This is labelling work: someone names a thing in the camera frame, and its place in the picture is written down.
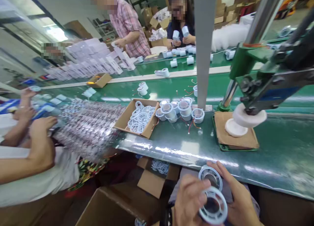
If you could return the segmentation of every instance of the dark top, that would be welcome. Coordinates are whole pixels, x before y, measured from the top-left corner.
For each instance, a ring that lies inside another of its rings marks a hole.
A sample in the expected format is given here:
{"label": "dark top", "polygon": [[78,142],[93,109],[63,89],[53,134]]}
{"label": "dark top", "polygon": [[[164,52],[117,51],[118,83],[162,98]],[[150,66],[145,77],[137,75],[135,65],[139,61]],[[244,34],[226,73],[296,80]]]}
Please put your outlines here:
{"label": "dark top", "polygon": [[[189,29],[189,33],[190,33],[191,35],[195,36],[195,29],[194,29],[194,27],[193,27],[193,28],[192,28],[192,27],[189,27],[189,26],[187,26],[187,27],[188,27],[188,29]],[[180,41],[181,41],[180,47],[185,47],[186,44],[183,43],[183,33],[182,33],[182,30],[178,30],[178,31],[179,31]],[[167,34],[168,34],[167,38],[168,38],[168,39],[172,39],[173,30],[172,30],[172,27],[171,27],[171,22],[169,22],[168,29],[167,29]]]}

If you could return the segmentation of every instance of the plaid shirt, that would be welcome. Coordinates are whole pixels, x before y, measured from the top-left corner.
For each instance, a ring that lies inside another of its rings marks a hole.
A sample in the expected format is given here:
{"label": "plaid shirt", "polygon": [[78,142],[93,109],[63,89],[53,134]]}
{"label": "plaid shirt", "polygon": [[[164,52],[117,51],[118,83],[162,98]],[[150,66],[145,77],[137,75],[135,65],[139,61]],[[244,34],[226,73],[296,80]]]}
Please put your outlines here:
{"label": "plaid shirt", "polygon": [[150,49],[143,32],[142,26],[138,21],[136,11],[124,0],[118,1],[117,13],[110,15],[110,20],[120,38],[124,38],[131,31],[139,31],[140,37],[134,43],[127,44],[125,47],[131,57],[150,55]]}

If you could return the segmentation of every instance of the workbench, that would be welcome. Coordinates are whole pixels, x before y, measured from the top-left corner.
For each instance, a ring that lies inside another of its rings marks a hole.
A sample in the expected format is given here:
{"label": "workbench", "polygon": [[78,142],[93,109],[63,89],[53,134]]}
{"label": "workbench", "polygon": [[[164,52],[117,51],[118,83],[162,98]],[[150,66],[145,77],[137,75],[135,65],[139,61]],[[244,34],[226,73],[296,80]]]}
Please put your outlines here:
{"label": "workbench", "polygon": [[[230,81],[228,72],[220,73],[220,70],[226,71],[230,64],[223,53],[214,56],[211,64],[206,104],[213,105],[214,109],[223,99]],[[134,93],[138,84],[145,81],[149,87],[145,99],[179,101],[187,95],[184,89],[192,91],[188,86],[194,85],[191,80],[196,82],[196,76],[145,80],[155,70],[165,67],[170,72],[193,74],[196,64],[188,66],[186,58],[178,58],[177,68],[170,67],[170,60],[137,65],[134,71],[124,71],[120,75],[126,82],[112,82],[96,89],[91,100],[127,105],[131,99],[140,97]],[[139,77],[130,81],[132,77],[128,76]],[[74,87],[46,87],[43,93],[86,99],[81,94],[87,88],[77,84]],[[233,108],[240,96],[238,89],[231,103]],[[193,104],[197,104],[197,98],[190,97],[195,99]],[[176,123],[160,121],[149,140],[122,132],[114,147],[194,169],[200,169],[208,160],[219,160],[239,181],[314,200],[314,86],[302,88],[278,109],[268,112],[267,120],[254,128],[260,143],[260,148],[254,152],[221,151],[213,128],[213,112],[206,112],[204,122],[198,124],[202,133],[191,126],[188,134],[189,127],[181,119]]]}

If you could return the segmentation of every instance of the cardboard sheet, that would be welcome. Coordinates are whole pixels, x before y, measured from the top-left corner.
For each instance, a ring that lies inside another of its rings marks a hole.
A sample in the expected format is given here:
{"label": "cardboard sheet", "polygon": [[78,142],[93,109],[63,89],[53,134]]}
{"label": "cardboard sheet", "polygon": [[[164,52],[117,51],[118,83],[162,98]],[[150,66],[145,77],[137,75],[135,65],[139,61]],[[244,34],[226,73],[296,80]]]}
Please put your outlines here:
{"label": "cardboard sheet", "polygon": [[242,137],[234,138],[225,130],[225,124],[232,118],[232,112],[215,112],[215,124],[218,142],[229,145],[230,149],[256,149],[259,148],[255,132],[250,128],[247,134]]}

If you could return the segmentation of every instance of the woman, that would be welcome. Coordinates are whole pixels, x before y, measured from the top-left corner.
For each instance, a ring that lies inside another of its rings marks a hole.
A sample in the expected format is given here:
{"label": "woman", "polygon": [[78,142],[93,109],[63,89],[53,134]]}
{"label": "woman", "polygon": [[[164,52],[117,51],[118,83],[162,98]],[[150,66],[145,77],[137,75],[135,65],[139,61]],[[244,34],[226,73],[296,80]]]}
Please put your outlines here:
{"label": "woman", "polygon": [[[194,45],[196,41],[194,14],[190,0],[169,0],[169,5],[172,19],[167,30],[167,48],[171,50],[176,47],[185,47],[188,44]],[[189,35],[187,37],[183,37],[183,26],[187,26],[189,29]],[[172,35],[175,30],[179,31],[180,41],[172,39]]]}

